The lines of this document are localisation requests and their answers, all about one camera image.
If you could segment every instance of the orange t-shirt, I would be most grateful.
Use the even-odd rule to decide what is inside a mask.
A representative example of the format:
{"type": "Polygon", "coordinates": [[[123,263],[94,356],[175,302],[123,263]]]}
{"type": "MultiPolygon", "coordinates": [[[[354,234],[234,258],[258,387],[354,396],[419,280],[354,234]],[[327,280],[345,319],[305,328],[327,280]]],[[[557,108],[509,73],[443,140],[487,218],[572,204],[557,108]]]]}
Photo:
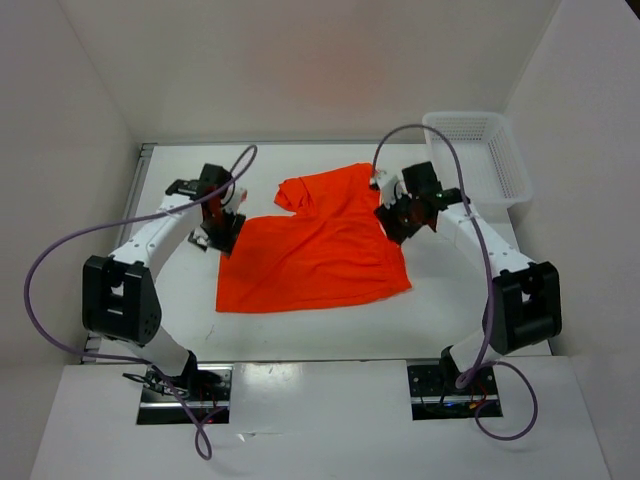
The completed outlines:
{"type": "Polygon", "coordinates": [[[216,310],[267,313],[359,305],[411,288],[402,250],[373,214],[371,165],[292,178],[275,203],[292,217],[248,220],[221,257],[216,310]]]}

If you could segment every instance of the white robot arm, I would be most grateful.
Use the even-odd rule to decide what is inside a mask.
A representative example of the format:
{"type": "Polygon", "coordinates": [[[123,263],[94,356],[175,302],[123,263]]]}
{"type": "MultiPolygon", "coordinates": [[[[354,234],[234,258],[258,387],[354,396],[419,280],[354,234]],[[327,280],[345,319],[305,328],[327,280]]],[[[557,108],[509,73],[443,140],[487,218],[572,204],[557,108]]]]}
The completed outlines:
{"type": "MultiPolygon", "coordinates": [[[[199,180],[176,180],[166,191],[158,212],[186,205],[231,178],[221,167],[205,165],[199,180]]],[[[83,324],[91,332],[127,347],[160,368],[176,386],[197,390],[207,372],[197,359],[161,326],[162,309],[155,281],[178,245],[200,227],[209,245],[231,254],[245,217],[237,210],[246,190],[235,184],[202,205],[145,224],[108,257],[90,257],[83,268],[83,324]]]]}
{"type": "MultiPolygon", "coordinates": [[[[381,192],[382,205],[375,214],[387,237],[402,244],[423,225],[429,225],[484,273],[480,242],[460,190],[443,190],[431,162],[405,168],[402,173],[404,187],[397,176],[386,172],[379,173],[371,185],[381,192]]],[[[562,319],[555,267],[548,262],[538,264],[523,255],[485,222],[473,205],[471,212],[488,249],[493,279],[493,330],[483,361],[497,360],[558,335],[562,319]]],[[[483,321],[481,329],[443,351],[441,367],[450,388],[453,389],[455,378],[476,361],[485,336],[484,328],[483,321]]]]}

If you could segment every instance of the white basket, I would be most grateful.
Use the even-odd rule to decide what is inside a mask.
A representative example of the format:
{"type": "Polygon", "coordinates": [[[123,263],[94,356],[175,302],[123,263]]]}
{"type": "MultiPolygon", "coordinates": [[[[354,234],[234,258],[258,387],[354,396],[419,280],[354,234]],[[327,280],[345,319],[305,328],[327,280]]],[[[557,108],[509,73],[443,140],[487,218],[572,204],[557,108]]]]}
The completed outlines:
{"type": "MultiPolygon", "coordinates": [[[[510,207],[533,196],[531,181],[504,116],[490,112],[433,112],[422,122],[445,135],[460,158],[467,196],[476,204],[510,207]]],[[[444,188],[457,187],[451,151],[425,130],[433,168],[444,188]]]]}

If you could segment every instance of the purple cable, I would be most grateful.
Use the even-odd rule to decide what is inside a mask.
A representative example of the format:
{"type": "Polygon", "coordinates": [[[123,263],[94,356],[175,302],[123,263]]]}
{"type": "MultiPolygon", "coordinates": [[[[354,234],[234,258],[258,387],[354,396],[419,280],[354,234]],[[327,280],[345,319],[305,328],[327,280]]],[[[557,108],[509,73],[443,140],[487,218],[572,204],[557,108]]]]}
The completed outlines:
{"type": "Polygon", "coordinates": [[[488,404],[496,403],[496,400],[489,400],[488,402],[485,402],[482,405],[480,405],[478,408],[476,408],[476,414],[475,414],[476,424],[478,425],[478,428],[482,431],[482,433],[493,438],[494,440],[500,440],[503,442],[518,440],[519,438],[522,438],[527,433],[529,433],[533,428],[533,426],[536,424],[536,420],[538,420],[538,397],[536,396],[536,392],[533,390],[531,383],[529,382],[529,380],[527,380],[527,377],[524,376],[524,373],[522,373],[522,371],[520,371],[519,368],[517,368],[514,365],[511,365],[510,363],[501,362],[501,361],[487,362],[482,364],[480,366],[480,369],[483,369],[485,367],[491,367],[494,365],[500,365],[502,367],[510,368],[511,370],[516,372],[518,376],[522,379],[524,384],[527,386],[527,390],[529,390],[529,393],[531,394],[531,400],[533,401],[533,415],[531,415],[531,420],[529,421],[529,424],[521,432],[518,432],[515,435],[507,435],[507,436],[496,435],[495,433],[492,433],[489,430],[487,430],[484,427],[484,425],[480,423],[480,412],[482,411],[482,409],[486,407],[488,404]]]}
{"type": "MultiPolygon", "coordinates": [[[[40,321],[36,317],[36,314],[35,314],[35,312],[33,310],[33,306],[32,306],[32,303],[31,303],[31,282],[33,280],[33,276],[35,275],[36,270],[38,269],[40,264],[44,261],[45,258],[47,258],[47,256],[51,252],[53,252],[59,246],[67,243],[68,241],[73,240],[74,238],[80,237],[82,235],[86,235],[87,233],[97,232],[99,230],[105,230],[107,228],[112,228],[112,227],[118,227],[120,225],[129,225],[129,224],[132,224],[132,223],[147,222],[147,221],[150,221],[150,220],[155,220],[157,218],[162,218],[162,217],[164,217],[166,215],[172,215],[174,213],[178,213],[178,212],[181,212],[183,210],[187,210],[188,208],[195,207],[195,206],[200,205],[202,203],[208,202],[212,198],[217,197],[223,191],[225,191],[230,185],[232,185],[232,184],[235,185],[235,182],[240,177],[242,177],[245,174],[245,172],[249,169],[249,167],[253,164],[253,161],[255,160],[256,155],[258,154],[258,147],[256,145],[249,145],[240,154],[238,159],[235,161],[235,163],[231,167],[230,172],[233,174],[234,170],[237,168],[237,166],[240,164],[242,159],[245,157],[245,155],[249,151],[252,151],[251,157],[249,158],[249,160],[248,160],[247,164],[245,165],[245,167],[237,175],[233,176],[228,182],[226,182],[220,188],[214,190],[213,192],[205,195],[204,197],[202,197],[202,198],[200,198],[198,200],[195,200],[195,201],[193,201],[191,203],[187,203],[185,205],[180,205],[179,207],[175,207],[175,208],[172,208],[170,210],[166,210],[164,212],[158,212],[158,213],[153,213],[153,214],[150,214],[150,215],[144,215],[142,217],[128,218],[128,219],[125,219],[125,220],[117,220],[117,221],[114,221],[114,222],[108,222],[108,223],[103,223],[103,224],[96,225],[96,226],[93,226],[93,227],[84,228],[82,230],[78,230],[77,232],[70,233],[69,235],[66,235],[66,236],[62,237],[61,239],[56,240],[51,245],[49,245],[35,259],[35,261],[33,262],[33,265],[31,265],[31,268],[29,268],[29,271],[27,272],[27,276],[26,276],[25,281],[24,281],[24,289],[23,289],[24,306],[25,306],[25,309],[27,310],[27,315],[29,316],[29,319],[31,320],[31,323],[33,324],[35,329],[38,331],[38,333],[40,335],[42,335],[45,338],[45,340],[47,340],[53,346],[59,348],[60,350],[65,351],[67,353],[71,353],[73,355],[78,355],[80,357],[102,358],[102,359],[105,359],[105,360],[120,360],[120,361],[127,361],[127,362],[131,362],[131,363],[139,363],[139,364],[143,364],[143,365],[150,365],[151,362],[149,362],[147,360],[144,360],[144,359],[141,359],[141,358],[137,358],[137,357],[129,357],[129,356],[125,356],[125,355],[106,355],[106,354],[102,354],[102,353],[93,353],[93,352],[85,352],[83,350],[78,350],[76,348],[73,348],[73,347],[70,347],[68,345],[65,345],[64,343],[62,343],[62,342],[58,341],[57,339],[55,339],[54,337],[52,337],[49,334],[49,332],[47,332],[44,329],[44,327],[42,326],[42,324],[40,323],[40,321]]],[[[187,414],[189,419],[195,425],[195,427],[197,429],[196,450],[198,451],[198,454],[205,460],[211,459],[211,457],[212,457],[211,442],[209,442],[209,438],[207,437],[206,433],[204,432],[204,429],[202,428],[202,424],[200,422],[198,422],[198,420],[195,418],[195,416],[193,415],[193,413],[191,412],[191,410],[189,409],[187,404],[184,402],[182,397],[178,394],[178,391],[176,390],[176,388],[173,386],[173,384],[169,380],[169,377],[167,377],[164,373],[162,373],[156,366],[152,366],[152,368],[167,383],[167,386],[169,387],[171,392],[174,394],[174,396],[176,397],[178,402],[180,402],[182,407],[185,409],[185,413],[187,414]],[[198,435],[202,435],[202,437],[205,440],[205,444],[207,446],[207,452],[208,452],[206,455],[203,454],[202,451],[199,448],[199,445],[198,445],[198,438],[199,437],[198,437],[198,435]]]]}
{"type": "MultiPolygon", "coordinates": [[[[478,373],[478,370],[483,368],[482,360],[484,359],[484,356],[487,353],[487,349],[489,348],[491,333],[493,332],[493,316],[494,316],[494,310],[495,310],[495,299],[493,296],[493,275],[491,274],[491,260],[489,259],[489,251],[487,250],[487,244],[484,240],[484,236],[482,235],[482,230],[480,230],[480,225],[478,225],[478,221],[473,216],[473,212],[471,211],[471,205],[469,203],[469,199],[467,198],[467,194],[464,187],[464,179],[462,177],[462,167],[460,166],[460,159],[458,158],[458,153],[456,152],[456,149],[453,147],[449,139],[445,137],[442,132],[440,132],[439,130],[433,127],[429,127],[428,125],[423,125],[422,123],[411,123],[408,125],[401,125],[397,128],[394,128],[389,133],[387,133],[382,138],[382,140],[380,140],[380,142],[378,143],[378,147],[376,148],[376,153],[373,156],[373,162],[371,162],[371,178],[375,178],[376,165],[378,163],[378,156],[380,154],[380,150],[382,149],[382,146],[386,143],[386,141],[389,139],[389,137],[391,137],[393,134],[397,132],[400,132],[402,130],[407,130],[410,128],[421,128],[423,130],[427,130],[429,132],[436,134],[438,137],[440,137],[440,139],[447,145],[447,147],[451,151],[451,155],[453,156],[453,161],[456,165],[456,171],[458,175],[458,184],[460,185],[460,193],[462,196],[462,204],[464,205],[465,212],[467,213],[467,215],[469,216],[469,219],[471,220],[471,225],[473,226],[476,236],[478,237],[478,243],[480,244],[480,251],[482,252],[485,279],[487,282],[487,309],[485,311],[487,321],[485,324],[484,338],[482,339],[482,345],[480,346],[480,350],[478,351],[478,356],[476,357],[476,360],[474,361],[473,365],[469,370],[462,372],[460,376],[456,379],[456,388],[464,389],[467,386],[469,386],[469,384],[471,384],[476,374],[478,373]]],[[[531,393],[531,397],[534,400],[534,407],[535,407],[534,417],[531,424],[525,430],[523,430],[517,435],[514,435],[513,437],[497,438],[497,436],[494,436],[493,434],[488,432],[484,427],[480,426],[480,429],[490,437],[497,438],[498,440],[516,440],[526,435],[527,433],[529,433],[531,428],[533,428],[533,425],[535,424],[536,419],[538,417],[538,401],[537,401],[535,392],[531,387],[531,384],[525,378],[522,372],[520,372],[520,370],[518,370],[516,367],[506,362],[495,362],[495,364],[508,366],[509,368],[513,369],[518,375],[520,375],[522,379],[525,381],[531,393]]]]}

